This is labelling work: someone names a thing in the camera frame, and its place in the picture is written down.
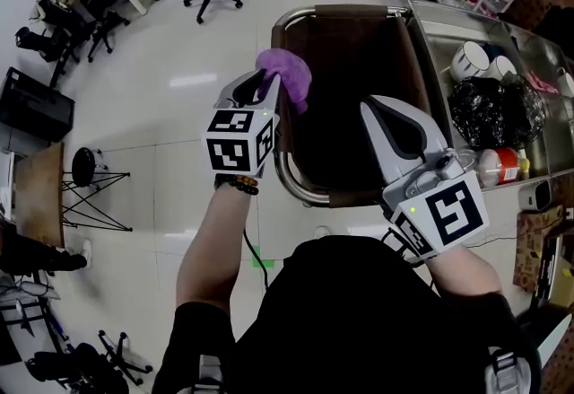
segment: plastic bag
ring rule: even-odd
[[[455,127],[473,150],[524,148],[546,122],[542,99],[524,77],[514,74],[501,82],[466,78],[448,103]]]

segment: green tape marker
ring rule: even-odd
[[[255,253],[257,254],[258,257],[261,258],[261,256],[259,255],[260,249],[259,246],[253,246],[253,250],[255,251]],[[275,266],[275,260],[263,260],[261,258],[261,263],[263,263],[263,266],[265,268],[274,268]],[[259,265],[259,262],[257,261],[257,259],[255,257],[253,257],[253,268],[261,268],[261,265]]]

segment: white cup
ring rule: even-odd
[[[558,85],[560,86],[560,94],[565,97],[574,97],[574,78],[562,67],[558,69],[560,77],[558,78]]]
[[[484,74],[485,78],[495,78],[501,80],[507,72],[517,74],[517,69],[507,57],[496,56]]]
[[[469,76],[483,76],[488,67],[489,60],[484,49],[473,41],[467,41],[450,63],[450,75],[458,83]]]

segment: purple cloth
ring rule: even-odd
[[[259,54],[255,66],[266,70],[264,82],[258,90],[259,98],[265,97],[271,80],[278,74],[297,114],[305,113],[311,71],[303,59],[286,49],[272,48]]]

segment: tiled floor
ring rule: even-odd
[[[66,139],[66,162],[80,146],[99,147],[113,171],[131,177],[97,199],[133,232],[66,230],[67,242],[93,243],[93,267],[57,273],[62,296],[54,303],[74,342],[97,343],[105,329],[130,336],[130,348],[159,368],[175,306],[175,280],[187,245],[201,223],[212,193],[204,166],[201,124],[221,88],[254,67],[269,47],[271,28],[284,13],[305,4],[401,4],[403,0],[243,0],[236,10],[214,0],[205,24],[195,22],[199,4],[163,0],[134,18],[116,37],[113,55],[100,51],[83,61],[62,87],[76,101],[74,130]],[[486,195],[492,228],[485,239],[514,236],[515,190]],[[306,208],[289,196],[268,166],[254,198],[248,234],[262,257],[282,260],[327,225],[335,233],[380,236],[386,223],[377,208]],[[511,285],[514,241],[496,241],[476,252],[490,260],[504,281],[515,311],[526,298]],[[244,250],[232,296],[232,324],[239,337],[257,315],[263,296],[261,270]],[[273,279],[283,265],[275,261]],[[421,275],[428,280],[421,270]],[[149,391],[151,379],[143,386]]]

